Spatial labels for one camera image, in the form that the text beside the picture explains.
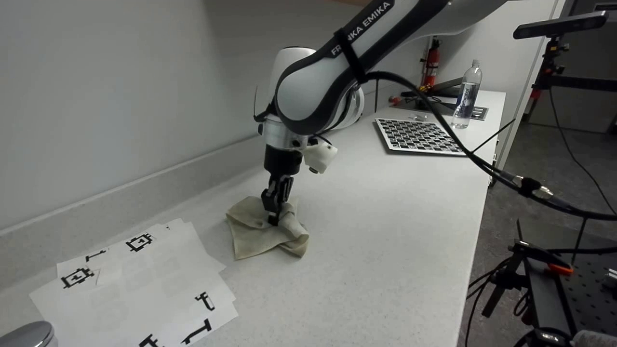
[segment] beige towel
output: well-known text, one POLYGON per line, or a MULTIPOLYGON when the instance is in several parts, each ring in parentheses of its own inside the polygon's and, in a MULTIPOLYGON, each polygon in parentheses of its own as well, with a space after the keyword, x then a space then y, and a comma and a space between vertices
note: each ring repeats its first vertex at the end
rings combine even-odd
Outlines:
POLYGON ((236 260, 262 254, 276 246, 302 257, 307 251, 309 233, 296 219, 298 198, 283 203, 278 226, 268 223, 268 212, 255 196, 235 204, 227 211, 236 260))

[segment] checkerboard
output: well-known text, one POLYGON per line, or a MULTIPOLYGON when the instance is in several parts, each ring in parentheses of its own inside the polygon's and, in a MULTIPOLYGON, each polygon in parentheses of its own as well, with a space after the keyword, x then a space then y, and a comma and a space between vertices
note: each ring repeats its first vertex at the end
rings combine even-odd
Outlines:
POLYGON ((375 122, 393 151, 464 156, 458 145, 435 123, 376 118, 375 122))

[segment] water bottle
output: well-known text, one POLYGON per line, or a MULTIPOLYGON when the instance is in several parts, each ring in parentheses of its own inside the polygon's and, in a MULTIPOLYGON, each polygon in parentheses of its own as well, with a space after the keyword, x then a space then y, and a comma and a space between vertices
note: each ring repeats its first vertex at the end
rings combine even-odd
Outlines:
POLYGON ((470 69, 463 76, 463 83, 458 94, 457 108, 452 117, 452 126, 455 128, 464 129, 469 125, 473 106, 480 90, 480 83, 482 83, 480 61, 474 59, 470 69))

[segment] speckled countertop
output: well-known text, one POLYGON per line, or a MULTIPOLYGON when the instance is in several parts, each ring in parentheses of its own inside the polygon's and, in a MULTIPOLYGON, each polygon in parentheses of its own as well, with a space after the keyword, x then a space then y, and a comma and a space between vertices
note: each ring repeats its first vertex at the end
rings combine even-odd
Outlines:
MULTIPOLYGON (((505 93, 480 92, 486 121, 457 130, 467 147, 497 131, 504 100, 505 93)), ((302 259, 274 249, 233 261, 225 211, 259 195, 268 181, 261 169, 107 244, 174 218, 194 224, 206 251, 227 265, 221 275, 239 313, 198 346, 455 346, 488 176, 463 157, 388 154, 372 119, 330 140, 339 154, 326 173, 303 168, 292 189, 310 232, 302 259)), ((495 139, 478 154, 489 161, 494 148, 495 139)), ((0 293, 0 334, 41 318, 28 294, 55 276, 48 269, 0 293)))

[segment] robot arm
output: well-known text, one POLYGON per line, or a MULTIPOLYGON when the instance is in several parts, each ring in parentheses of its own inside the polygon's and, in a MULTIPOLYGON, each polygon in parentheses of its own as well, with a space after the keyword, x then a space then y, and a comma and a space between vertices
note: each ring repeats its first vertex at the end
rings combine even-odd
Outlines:
POLYGON ((293 184, 291 176, 299 172, 302 153, 306 153, 305 160, 313 172, 323 172, 336 153, 336 148, 319 143, 314 135, 344 128, 360 117, 364 100, 354 71, 371 70, 405 41, 460 33, 506 1, 373 0, 317 51, 282 49, 270 83, 272 101, 255 117, 262 122, 264 167, 271 174, 262 193, 269 222, 278 223, 281 205, 293 184), (345 38, 346 46, 357 56, 359 66, 355 70, 341 47, 340 40, 345 38))

